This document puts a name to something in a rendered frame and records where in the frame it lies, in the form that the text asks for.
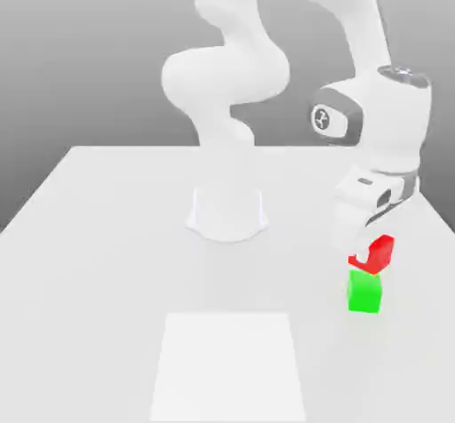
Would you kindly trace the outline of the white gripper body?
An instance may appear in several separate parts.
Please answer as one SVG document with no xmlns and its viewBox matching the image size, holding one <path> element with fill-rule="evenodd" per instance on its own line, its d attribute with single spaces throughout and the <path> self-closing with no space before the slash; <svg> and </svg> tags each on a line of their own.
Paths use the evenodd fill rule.
<svg viewBox="0 0 455 423">
<path fill-rule="evenodd" d="M 357 253 L 378 237 L 388 235 L 390 225 L 395 222 L 393 211 L 402 205 L 404 201 L 373 213 L 346 201 L 336 202 L 331 221 L 333 247 L 339 252 Z"/>
</svg>

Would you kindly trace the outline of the small red cube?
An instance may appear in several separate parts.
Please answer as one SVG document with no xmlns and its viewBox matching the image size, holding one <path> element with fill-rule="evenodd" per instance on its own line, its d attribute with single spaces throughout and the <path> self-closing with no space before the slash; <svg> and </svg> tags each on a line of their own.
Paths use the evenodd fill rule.
<svg viewBox="0 0 455 423">
<path fill-rule="evenodd" d="M 377 275 L 391 262 L 395 239 L 390 235 L 382 235 L 370 243 L 370 256 L 367 263 L 358 262 L 353 255 L 347 259 L 352 265 L 370 275 Z"/>
</svg>

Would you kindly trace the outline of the small green cube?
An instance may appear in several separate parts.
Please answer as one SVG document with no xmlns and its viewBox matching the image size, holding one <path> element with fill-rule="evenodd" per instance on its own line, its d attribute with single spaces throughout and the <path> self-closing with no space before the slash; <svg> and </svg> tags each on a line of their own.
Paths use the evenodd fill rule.
<svg viewBox="0 0 455 423">
<path fill-rule="evenodd" d="M 347 283 L 347 306 L 350 311 L 377 314 L 382 299 L 380 275 L 350 270 Z"/>
</svg>

